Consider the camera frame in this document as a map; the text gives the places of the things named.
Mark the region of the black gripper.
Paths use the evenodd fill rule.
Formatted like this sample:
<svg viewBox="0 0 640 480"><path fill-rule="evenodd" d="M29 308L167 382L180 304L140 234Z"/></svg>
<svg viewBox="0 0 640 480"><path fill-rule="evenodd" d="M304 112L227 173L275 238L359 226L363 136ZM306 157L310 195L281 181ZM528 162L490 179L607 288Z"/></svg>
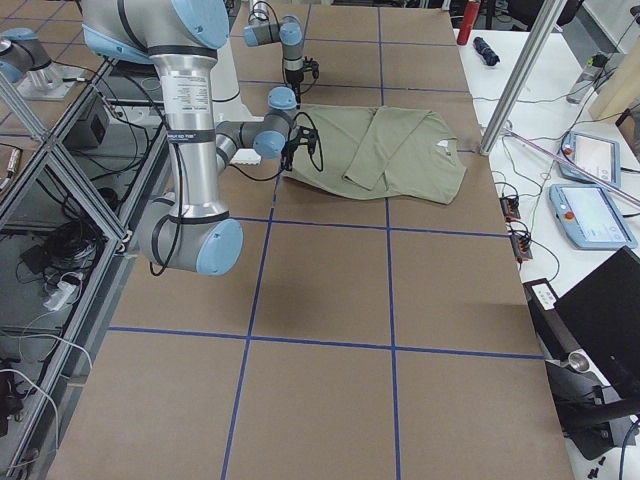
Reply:
<svg viewBox="0 0 640 480"><path fill-rule="evenodd" d="M287 140L281 151L281 170L291 171L293 168L293 161L295 152L297 150L296 140Z"/></svg>
<svg viewBox="0 0 640 480"><path fill-rule="evenodd" d="M303 70L284 70L284 79L287 86L294 92L296 105L301 104L301 84L303 82Z"/></svg>

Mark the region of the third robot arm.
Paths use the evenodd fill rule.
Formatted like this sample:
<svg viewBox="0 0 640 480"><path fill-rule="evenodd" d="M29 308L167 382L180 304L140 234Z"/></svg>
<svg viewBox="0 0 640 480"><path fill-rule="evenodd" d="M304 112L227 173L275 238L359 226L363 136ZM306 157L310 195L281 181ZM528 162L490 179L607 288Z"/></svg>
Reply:
<svg viewBox="0 0 640 480"><path fill-rule="evenodd" d="M12 84L30 71L48 68L52 63L38 35L26 27L1 33L1 73Z"/></svg>

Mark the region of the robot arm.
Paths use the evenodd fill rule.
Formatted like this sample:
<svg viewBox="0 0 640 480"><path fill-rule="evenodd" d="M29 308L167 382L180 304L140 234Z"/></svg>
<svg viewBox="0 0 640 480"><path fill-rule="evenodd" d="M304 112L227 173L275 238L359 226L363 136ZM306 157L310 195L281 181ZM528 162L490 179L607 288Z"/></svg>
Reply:
<svg viewBox="0 0 640 480"><path fill-rule="evenodd" d="M267 1L250 1L243 37L248 47L281 46L284 83L294 92L297 105L300 105L305 75L310 73L314 80L319 75L317 62L303 53L304 36L300 20L291 14L279 19Z"/></svg>
<svg viewBox="0 0 640 480"><path fill-rule="evenodd" d="M159 76L174 188L151 200L138 224L151 273L225 274L244 234L220 197L219 176L240 149L265 159L286 151L296 129L294 92L272 89L260 121L214 121L211 73L230 33L221 1L86 1L83 32L96 54L151 64Z"/></svg>

